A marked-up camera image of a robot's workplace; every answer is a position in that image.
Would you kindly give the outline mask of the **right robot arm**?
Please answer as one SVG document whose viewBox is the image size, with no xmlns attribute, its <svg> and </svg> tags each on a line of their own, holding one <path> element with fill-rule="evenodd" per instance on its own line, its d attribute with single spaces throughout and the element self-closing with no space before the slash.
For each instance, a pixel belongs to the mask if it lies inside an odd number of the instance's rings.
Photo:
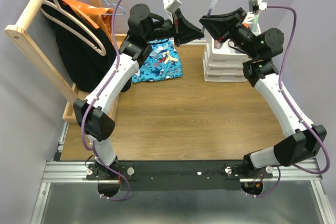
<svg viewBox="0 0 336 224">
<path fill-rule="evenodd" d="M 239 8 L 228 14 L 203 16 L 200 23 L 214 40 L 232 41 L 249 57 L 243 63 L 244 77 L 267 101 L 285 136 L 273 147 L 244 156 L 241 171 L 252 178 L 267 166 L 297 166 L 314 158 L 327 131 L 323 125 L 315 125 L 286 93 L 280 72 L 272 62 L 283 52 L 283 32 L 270 28 L 255 35 L 245 26 L 247 19 L 248 14 Z"/>
</svg>

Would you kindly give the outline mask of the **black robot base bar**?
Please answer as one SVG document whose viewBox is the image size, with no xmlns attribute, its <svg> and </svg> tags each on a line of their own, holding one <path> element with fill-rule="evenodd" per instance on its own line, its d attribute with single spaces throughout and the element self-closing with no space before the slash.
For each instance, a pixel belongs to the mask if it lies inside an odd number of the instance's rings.
<svg viewBox="0 0 336 224">
<path fill-rule="evenodd" d="M 116 174 L 94 162 L 87 180 L 98 181 L 98 191 L 114 196 L 118 191 L 241 190 L 260 193 L 262 187 L 248 186 L 272 178 L 265 168 L 250 169 L 239 159 L 194 161 L 118 161 Z"/>
</svg>

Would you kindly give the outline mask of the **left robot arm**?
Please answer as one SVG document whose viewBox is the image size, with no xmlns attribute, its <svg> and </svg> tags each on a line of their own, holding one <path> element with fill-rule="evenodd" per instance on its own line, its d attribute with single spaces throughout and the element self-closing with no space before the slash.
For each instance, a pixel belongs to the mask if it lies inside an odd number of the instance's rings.
<svg viewBox="0 0 336 224">
<path fill-rule="evenodd" d="M 77 124 L 83 137 L 92 142 L 98 173 L 112 179 L 117 173 L 117 156 L 113 150 L 111 134 L 115 122 L 109 117 L 112 105 L 120 92 L 130 88 L 131 77 L 140 69 L 152 51 L 151 42 L 173 38 L 177 46 L 204 36 L 177 8 L 170 19 L 154 14 L 146 4 L 135 4 L 130 9 L 129 30 L 107 74 L 84 99 L 74 104 Z"/>
</svg>

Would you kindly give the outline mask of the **dark purple pen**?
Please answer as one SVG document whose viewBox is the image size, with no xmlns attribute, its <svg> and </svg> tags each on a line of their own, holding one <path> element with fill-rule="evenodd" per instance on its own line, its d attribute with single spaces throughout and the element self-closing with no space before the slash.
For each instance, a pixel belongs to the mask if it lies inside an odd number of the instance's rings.
<svg viewBox="0 0 336 224">
<path fill-rule="evenodd" d="M 217 4 L 217 0 L 212 0 L 211 1 L 208 12 L 207 12 L 207 17 L 210 17 L 210 15 L 211 15 L 213 9 L 215 8 L 216 4 Z"/>
</svg>

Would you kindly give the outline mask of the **mint grey highlighter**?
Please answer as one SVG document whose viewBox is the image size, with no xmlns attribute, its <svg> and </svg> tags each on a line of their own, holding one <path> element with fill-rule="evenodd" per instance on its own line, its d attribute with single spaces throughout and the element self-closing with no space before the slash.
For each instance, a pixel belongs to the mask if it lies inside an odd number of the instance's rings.
<svg viewBox="0 0 336 224">
<path fill-rule="evenodd" d="M 259 31 L 259 16 L 256 16 L 252 22 L 252 31 L 255 33 Z"/>
</svg>

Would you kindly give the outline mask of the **pink lid pen tube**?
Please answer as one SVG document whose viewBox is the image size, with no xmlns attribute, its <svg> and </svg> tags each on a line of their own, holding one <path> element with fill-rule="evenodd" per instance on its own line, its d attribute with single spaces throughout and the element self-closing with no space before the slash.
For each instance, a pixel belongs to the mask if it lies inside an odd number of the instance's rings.
<svg viewBox="0 0 336 224">
<path fill-rule="evenodd" d="M 221 49 L 223 46 L 223 42 L 219 42 L 218 40 L 214 40 L 214 48 L 215 49 Z"/>
</svg>

